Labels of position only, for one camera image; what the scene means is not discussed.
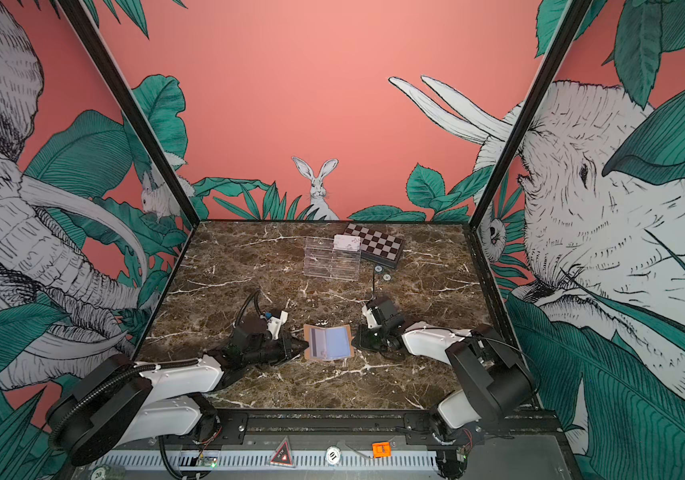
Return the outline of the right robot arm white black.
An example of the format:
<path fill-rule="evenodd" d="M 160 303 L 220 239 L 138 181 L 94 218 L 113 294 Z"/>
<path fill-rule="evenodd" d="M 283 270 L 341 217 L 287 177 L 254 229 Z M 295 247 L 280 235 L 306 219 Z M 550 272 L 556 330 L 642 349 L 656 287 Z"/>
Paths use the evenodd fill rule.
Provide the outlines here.
<path fill-rule="evenodd" d="M 354 348 L 429 358 L 450 366 L 457 378 L 460 390 L 432 407 L 427 425 L 414 432 L 443 445 L 471 441 L 472 428 L 500 422 L 536 394 L 522 354 L 488 325 L 462 330 L 408 320 L 385 296 L 364 303 L 361 311 L 365 322 L 351 340 Z"/>

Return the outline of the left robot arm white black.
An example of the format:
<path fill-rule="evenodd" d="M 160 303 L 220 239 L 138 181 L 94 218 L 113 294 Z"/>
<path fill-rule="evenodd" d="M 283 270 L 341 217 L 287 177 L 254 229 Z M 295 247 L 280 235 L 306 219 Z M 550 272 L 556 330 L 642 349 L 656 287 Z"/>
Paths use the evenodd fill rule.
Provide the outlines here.
<path fill-rule="evenodd" d="M 170 436 L 208 445 L 222 420 L 208 393 L 228 387 L 252 366 L 280 365 L 308 342 L 282 331 L 276 317 L 232 331 L 226 344 L 168 362 L 132 362 L 116 354 L 80 380 L 46 414 L 50 449 L 85 466 L 124 443 Z"/>

